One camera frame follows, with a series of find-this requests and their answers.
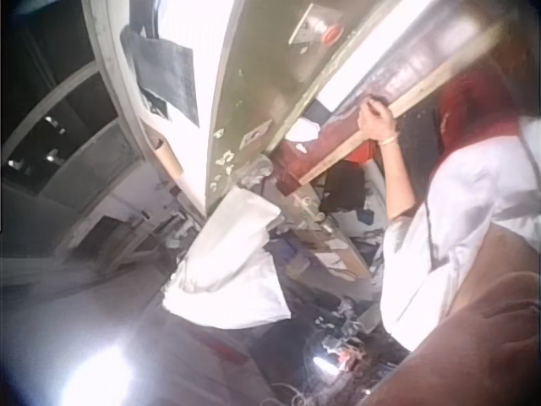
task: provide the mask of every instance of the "metal panel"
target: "metal panel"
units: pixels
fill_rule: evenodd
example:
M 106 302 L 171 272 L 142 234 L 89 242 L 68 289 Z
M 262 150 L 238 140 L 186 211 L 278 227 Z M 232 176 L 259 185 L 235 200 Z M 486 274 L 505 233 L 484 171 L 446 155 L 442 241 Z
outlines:
M 229 174 L 269 145 L 317 73 L 358 22 L 369 14 L 373 2 L 325 0 L 318 2 L 317 8 L 312 6 L 318 10 L 318 15 L 312 16 L 318 18 L 316 31 L 320 23 L 339 24 L 344 29 L 344 34 L 327 46 L 322 34 L 316 35 L 312 42 L 291 41 L 299 22 L 307 19 L 308 7 L 310 3 L 301 0 L 246 2 L 238 21 L 230 22 L 230 29 L 236 27 L 236 32 L 229 54 L 223 58 L 227 63 L 225 73 L 217 81 L 218 86 L 222 83 L 222 88 L 215 100 L 216 119 L 211 125 L 211 133 L 216 136 L 210 137 L 207 209 L 227 191 Z M 321 7 L 327 7 L 329 13 L 321 13 Z M 321 22 L 324 15 L 333 17 Z M 224 156 L 227 164 L 216 164 Z M 220 179 L 217 187 L 210 188 L 216 178 Z
M 75 153 L 41 193 L 82 212 L 137 159 L 115 121 Z

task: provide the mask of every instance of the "light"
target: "light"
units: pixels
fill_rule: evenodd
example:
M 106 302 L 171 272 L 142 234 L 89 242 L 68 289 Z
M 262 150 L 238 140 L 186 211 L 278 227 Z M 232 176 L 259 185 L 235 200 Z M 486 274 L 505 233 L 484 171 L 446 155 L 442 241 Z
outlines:
M 82 364 L 63 393 L 62 406 L 120 406 L 132 373 L 113 347 Z
M 337 376 L 340 373 L 340 370 L 331 364 L 326 359 L 322 359 L 320 357 L 314 357 L 314 363 L 318 365 L 324 373 L 329 374 L 331 376 Z
M 357 83 L 433 2 L 434 0 L 402 0 L 338 69 L 317 95 L 317 100 L 334 112 Z

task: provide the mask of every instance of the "hand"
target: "hand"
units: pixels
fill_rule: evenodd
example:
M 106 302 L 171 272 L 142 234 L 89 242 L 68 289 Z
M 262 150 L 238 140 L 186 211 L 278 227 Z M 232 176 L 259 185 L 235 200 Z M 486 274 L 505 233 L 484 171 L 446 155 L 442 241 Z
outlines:
M 357 125 L 367 140 L 383 142 L 398 136 L 391 110 L 372 97 L 361 103 Z

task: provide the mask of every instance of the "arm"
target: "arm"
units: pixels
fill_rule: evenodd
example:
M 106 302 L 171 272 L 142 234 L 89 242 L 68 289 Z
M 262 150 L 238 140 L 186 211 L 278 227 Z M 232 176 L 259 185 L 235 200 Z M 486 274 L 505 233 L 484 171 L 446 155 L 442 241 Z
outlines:
M 392 112 L 379 101 L 367 98 L 361 104 L 358 126 L 367 139 L 380 143 L 385 169 L 387 217 L 399 217 L 415 206 L 415 194 L 398 145 Z

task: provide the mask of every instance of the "white shirt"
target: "white shirt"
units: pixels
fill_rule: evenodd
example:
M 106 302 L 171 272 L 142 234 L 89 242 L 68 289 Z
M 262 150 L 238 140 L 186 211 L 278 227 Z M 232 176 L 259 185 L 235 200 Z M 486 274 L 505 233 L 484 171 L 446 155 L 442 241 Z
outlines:
M 447 314 L 490 223 L 520 235 L 539 252 L 541 191 L 534 165 L 541 165 L 541 120 L 521 118 L 520 124 L 525 143 L 494 137 L 453 152 L 432 179 L 427 205 L 385 231 L 383 323 L 411 351 Z

